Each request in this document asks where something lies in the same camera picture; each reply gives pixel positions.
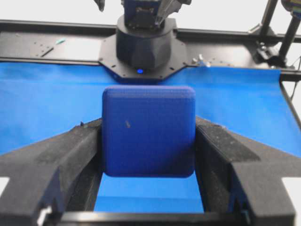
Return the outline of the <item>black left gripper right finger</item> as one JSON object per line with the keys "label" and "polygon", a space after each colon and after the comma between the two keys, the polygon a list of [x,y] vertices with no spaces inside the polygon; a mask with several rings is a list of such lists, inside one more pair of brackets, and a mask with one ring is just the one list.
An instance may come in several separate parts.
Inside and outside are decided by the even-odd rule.
{"label": "black left gripper right finger", "polygon": [[196,175],[204,210],[251,226],[301,223],[299,157],[196,118]]}

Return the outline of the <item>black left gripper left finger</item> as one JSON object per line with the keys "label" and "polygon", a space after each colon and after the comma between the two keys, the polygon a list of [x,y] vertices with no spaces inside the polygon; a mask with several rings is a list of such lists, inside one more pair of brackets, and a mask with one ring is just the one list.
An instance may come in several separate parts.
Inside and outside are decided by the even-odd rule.
{"label": "black left gripper left finger", "polygon": [[35,226],[41,211],[92,210],[100,184],[101,119],[0,157],[8,183],[0,196],[3,226]]}

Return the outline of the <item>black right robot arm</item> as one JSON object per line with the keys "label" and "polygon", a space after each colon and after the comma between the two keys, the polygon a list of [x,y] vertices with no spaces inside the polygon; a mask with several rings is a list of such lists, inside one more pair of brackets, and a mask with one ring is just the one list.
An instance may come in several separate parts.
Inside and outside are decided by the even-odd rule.
{"label": "black right robot arm", "polygon": [[114,35],[104,39],[99,63],[121,80],[161,81],[189,65],[187,47],[175,35],[179,12],[190,0],[123,0]]}

